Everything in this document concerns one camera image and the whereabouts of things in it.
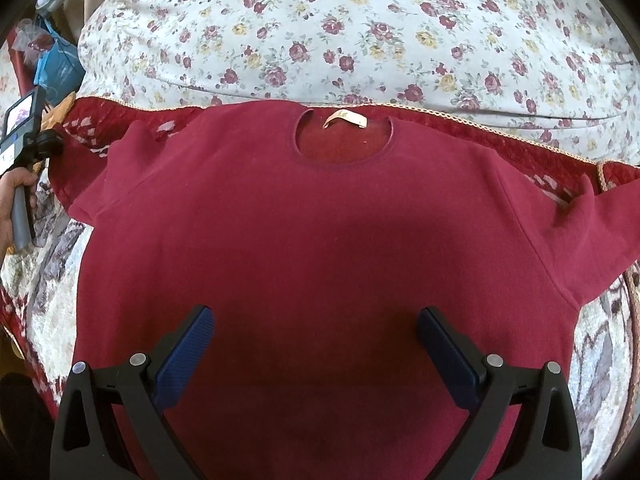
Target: blue gripper pad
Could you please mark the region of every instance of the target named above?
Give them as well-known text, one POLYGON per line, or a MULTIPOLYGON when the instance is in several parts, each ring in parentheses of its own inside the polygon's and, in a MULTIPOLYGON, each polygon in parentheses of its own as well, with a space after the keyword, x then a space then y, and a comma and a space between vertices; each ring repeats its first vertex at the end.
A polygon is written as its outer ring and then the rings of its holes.
POLYGON ((468 362, 463 349, 459 348, 459 344, 465 347, 472 344, 470 341, 462 341, 463 338, 466 339, 454 333, 437 310, 432 312, 432 308, 425 308, 420 311, 418 316, 420 343, 429 354, 456 406, 471 411, 480 404, 482 378, 468 362))
POLYGON ((159 413, 178 403, 213 338, 213 327, 212 311, 203 308, 156 372, 152 400, 159 413))

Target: silver screw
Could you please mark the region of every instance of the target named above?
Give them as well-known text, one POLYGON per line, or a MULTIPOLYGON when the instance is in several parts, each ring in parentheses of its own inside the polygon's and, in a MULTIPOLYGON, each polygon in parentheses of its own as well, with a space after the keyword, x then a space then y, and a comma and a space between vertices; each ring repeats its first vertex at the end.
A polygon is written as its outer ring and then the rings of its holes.
POLYGON ((549 361, 546 364, 546 368, 553 374, 559 374, 560 370, 562 369, 560 367, 560 365, 558 363, 556 363, 555 361, 549 361))
POLYGON ((500 368, 504 364, 504 361, 498 354, 489 354, 486 357, 486 362, 494 368, 500 368))
POLYGON ((74 367, 71 368, 71 371, 75 374, 81 374, 85 370, 86 370, 86 364, 83 361, 78 361, 76 364, 74 364, 74 367))
POLYGON ((143 365, 146 361, 146 355, 144 354, 133 354, 131 359, 129 359, 129 363, 132 366, 140 366, 143 365))

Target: red shirt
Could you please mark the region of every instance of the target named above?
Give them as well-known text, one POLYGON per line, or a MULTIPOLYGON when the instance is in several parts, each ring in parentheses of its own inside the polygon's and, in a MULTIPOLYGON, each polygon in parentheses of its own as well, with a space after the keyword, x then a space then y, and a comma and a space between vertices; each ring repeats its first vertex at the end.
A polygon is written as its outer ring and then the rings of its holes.
POLYGON ((106 159, 72 143, 54 161, 95 227, 75 358, 119 364, 206 304, 213 342, 167 417, 208 478, 422 479, 467 413, 417 341, 420 309, 567 376, 580 306, 638 256, 640 182, 594 196, 584 177, 561 210, 493 150, 396 119, 366 160, 312 162, 296 145, 312 113, 215 107, 166 141, 137 122, 106 159))

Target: blue bag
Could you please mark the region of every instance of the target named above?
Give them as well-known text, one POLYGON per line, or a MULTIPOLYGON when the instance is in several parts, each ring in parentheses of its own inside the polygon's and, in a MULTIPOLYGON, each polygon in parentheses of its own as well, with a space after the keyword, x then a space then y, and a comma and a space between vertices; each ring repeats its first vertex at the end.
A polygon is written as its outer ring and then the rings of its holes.
POLYGON ((47 91, 47 101, 56 106, 80 88, 84 68, 78 59, 78 48, 55 32, 48 20, 40 21, 38 25, 49 31, 54 45, 38 60, 33 83, 43 87, 47 91))

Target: human hand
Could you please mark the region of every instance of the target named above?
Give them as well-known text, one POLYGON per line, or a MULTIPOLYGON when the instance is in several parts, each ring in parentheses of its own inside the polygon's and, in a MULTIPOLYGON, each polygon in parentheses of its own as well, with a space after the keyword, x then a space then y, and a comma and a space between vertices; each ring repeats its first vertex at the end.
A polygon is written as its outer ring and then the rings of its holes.
POLYGON ((11 209, 14 207, 15 188, 18 186, 31 186, 31 208, 35 209, 37 181, 38 176, 26 168, 7 171, 0 178, 0 266, 7 249, 14 243, 11 209))

